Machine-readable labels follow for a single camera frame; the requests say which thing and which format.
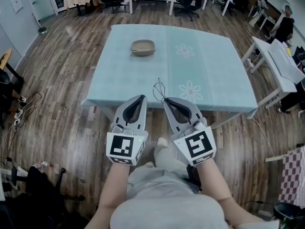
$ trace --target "wooden floor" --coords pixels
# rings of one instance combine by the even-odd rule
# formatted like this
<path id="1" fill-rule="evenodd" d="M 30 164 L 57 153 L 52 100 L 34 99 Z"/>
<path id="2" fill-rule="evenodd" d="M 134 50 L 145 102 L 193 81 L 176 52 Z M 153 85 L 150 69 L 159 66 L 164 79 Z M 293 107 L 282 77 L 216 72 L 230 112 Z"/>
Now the wooden floor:
<path id="1" fill-rule="evenodd" d="M 207 31 L 231 38 L 241 57 L 252 43 L 251 36 L 259 36 L 258 28 L 249 26 L 245 15 L 238 12 L 236 17 L 228 13 L 222 17 L 220 6 L 212 5 L 210 1 L 205 11 L 199 11 L 200 18 L 194 18 L 193 22 L 185 15 L 168 16 L 169 4 L 141 7 L 141 2 L 138 2 L 134 6 L 132 15 L 121 10 L 115 14 L 111 14 L 110 10 L 94 12 L 83 17 L 79 17 L 75 9 L 61 13 L 49 22 L 48 33 L 38 37 L 18 69 L 26 82 L 22 95 L 30 96 L 38 91 L 43 92 L 45 98 L 17 132 L 10 156 L 24 169 L 40 160 L 54 164 L 55 168 L 44 169 L 52 182 L 56 181 L 58 166 L 66 168 L 61 193 L 71 196 L 83 194 L 86 197 L 80 204 L 67 202 L 67 207 L 79 210 L 88 218 L 94 213 L 109 170 L 109 162 L 105 158 L 105 137 L 110 123 L 98 108 L 83 108 L 80 102 L 87 94 L 111 26 L 160 24 Z M 260 72 L 274 88 L 268 68 L 262 67 Z M 256 72 L 252 76 L 257 100 L 272 90 L 262 74 Z M 222 113 L 203 114 L 209 122 L 223 116 Z M 297 111 L 291 115 L 277 114 L 272 107 L 269 110 L 260 109 L 255 119 L 269 138 L 274 154 L 281 155 L 297 143 L 304 142 L 303 116 L 298 119 Z M 0 133 L 1 152 L 4 148 L 5 156 L 14 131 L 9 133 L 5 145 L 3 141 L 12 123 L 11 118 L 6 122 L 5 132 Z M 170 134 L 163 110 L 148 111 L 146 130 L 150 133 L 148 142 Z M 271 150 L 254 120 L 241 116 L 213 133 L 218 148 L 216 162 L 237 202 L 276 202 L 276 168 L 273 164 L 264 163 L 266 157 L 272 156 Z M 258 208 L 253 203 L 243 206 L 250 211 Z"/>

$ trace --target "wire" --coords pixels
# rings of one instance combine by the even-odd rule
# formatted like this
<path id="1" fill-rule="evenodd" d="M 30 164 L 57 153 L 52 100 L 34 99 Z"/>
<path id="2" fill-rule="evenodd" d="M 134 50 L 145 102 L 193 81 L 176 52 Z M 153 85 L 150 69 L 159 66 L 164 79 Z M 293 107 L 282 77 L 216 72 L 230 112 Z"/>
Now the wire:
<path id="1" fill-rule="evenodd" d="M 255 120 L 254 118 L 253 118 L 253 120 L 257 123 L 258 127 L 261 129 L 261 131 L 262 131 L 264 137 L 265 137 L 266 140 L 267 140 L 268 146 L 269 146 L 269 148 L 270 148 L 270 150 L 271 150 L 271 154 L 272 154 L 273 157 L 275 157 L 275 155 L 274 155 L 274 153 L 273 153 L 273 149 L 272 149 L 272 147 L 271 147 L 271 145 L 270 145 L 270 142 L 269 142 L 269 140 L 268 140 L 268 138 L 267 138 L 265 132 L 264 132 L 263 129 L 261 128 L 261 125 L 260 125 L 260 124 L 257 122 L 257 120 Z M 280 194 L 280 185 L 279 185 L 280 178 L 279 178 L 279 175 L 278 175 L 277 164 L 274 163 L 274 165 L 275 165 L 275 168 L 276 168 L 277 190 L 278 190 L 278 194 Z"/>
<path id="2" fill-rule="evenodd" d="M 161 100 L 158 99 L 158 98 L 156 97 L 156 95 L 154 94 L 154 90 L 155 90 L 155 89 L 157 89 L 157 91 L 161 94 L 161 96 L 162 96 L 162 99 L 161 99 Z M 155 97 L 155 99 L 156 99 L 157 101 L 163 103 L 164 99 L 166 98 L 166 96 L 165 96 L 165 86 L 164 86 L 163 83 L 160 81 L 160 78 L 159 78 L 159 77 L 158 77 L 158 82 L 157 82 L 155 85 L 153 85 L 152 93 L 153 93 L 153 96 Z"/>

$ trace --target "white shoe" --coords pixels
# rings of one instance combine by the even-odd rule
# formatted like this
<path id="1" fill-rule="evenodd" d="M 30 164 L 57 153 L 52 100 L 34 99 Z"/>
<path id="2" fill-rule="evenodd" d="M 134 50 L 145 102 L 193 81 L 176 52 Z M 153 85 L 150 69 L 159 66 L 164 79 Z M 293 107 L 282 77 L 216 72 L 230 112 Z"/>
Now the white shoe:
<path id="1" fill-rule="evenodd" d="M 27 102 L 27 99 L 25 97 L 21 97 L 21 100 L 19 99 L 19 102 L 25 104 Z"/>
<path id="2" fill-rule="evenodd" d="M 168 147 L 168 141 L 164 137 L 159 137 L 157 141 L 157 146 Z"/>
<path id="3" fill-rule="evenodd" d="M 20 118 L 20 116 L 22 116 L 22 114 L 23 114 L 23 110 L 22 109 L 18 109 L 19 110 L 19 112 L 18 113 L 16 113 L 15 114 L 15 120 L 18 120 L 19 118 Z"/>

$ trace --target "bottle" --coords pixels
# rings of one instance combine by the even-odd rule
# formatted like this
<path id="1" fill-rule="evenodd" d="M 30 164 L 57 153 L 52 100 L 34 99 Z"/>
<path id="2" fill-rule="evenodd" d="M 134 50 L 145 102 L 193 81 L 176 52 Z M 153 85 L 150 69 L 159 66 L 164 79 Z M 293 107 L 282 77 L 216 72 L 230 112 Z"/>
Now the bottle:
<path id="1" fill-rule="evenodd" d="M 49 163 L 46 162 L 46 161 L 40 161 L 40 162 L 38 162 L 38 163 L 36 163 L 36 164 L 34 164 L 34 165 L 32 165 L 32 166 L 34 166 L 36 169 L 41 169 L 41 168 L 43 168 L 43 167 L 48 167 L 48 166 L 52 167 L 53 165 L 52 165 L 52 164 L 49 164 Z"/>

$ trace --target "person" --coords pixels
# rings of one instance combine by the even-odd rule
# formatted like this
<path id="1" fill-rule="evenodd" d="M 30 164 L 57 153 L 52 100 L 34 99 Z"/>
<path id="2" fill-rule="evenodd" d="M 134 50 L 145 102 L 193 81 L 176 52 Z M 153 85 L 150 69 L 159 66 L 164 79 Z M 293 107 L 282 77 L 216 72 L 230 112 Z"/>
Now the person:
<path id="1" fill-rule="evenodd" d="M 15 120 L 18 120 L 20 116 L 23 114 L 23 110 L 16 108 L 11 105 L 11 100 L 17 100 L 20 104 L 26 104 L 27 99 L 25 97 L 20 96 L 14 89 L 13 84 L 3 84 L 0 83 L 0 109 L 2 112 L 9 112 L 11 114 L 15 114 Z"/>
<path id="2" fill-rule="evenodd" d="M 279 42 L 286 42 L 287 40 L 292 39 L 294 33 L 294 19 L 291 18 L 292 10 L 289 5 L 285 6 L 285 14 L 286 16 L 282 19 L 280 25 L 274 27 L 270 31 L 270 35 L 276 32 L 275 36 L 267 41 L 267 43 L 271 44 L 275 39 L 279 40 Z M 258 49 L 255 49 L 253 52 L 255 55 L 259 55 L 260 52 Z"/>
<path id="3" fill-rule="evenodd" d="M 186 165 L 159 138 L 152 162 L 136 168 L 113 163 L 97 211 L 86 229 L 278 229 L 278 221 L 264 222 L 233 199 L 214 160 L 196 166 L 202 193 L 183 178 Z"/>
<path id="4" fill-rule="evenodd" d="M 254 27 L 256 22 L 261 18 L 262 14 L 265 13 L 265 9 L 268 9 L 267 7 L 268 0 L 258 0 L 257 4 L 255 6 L 255 9 L 252 11 L 252 19 L 250 20 L 249 24 Z"/>

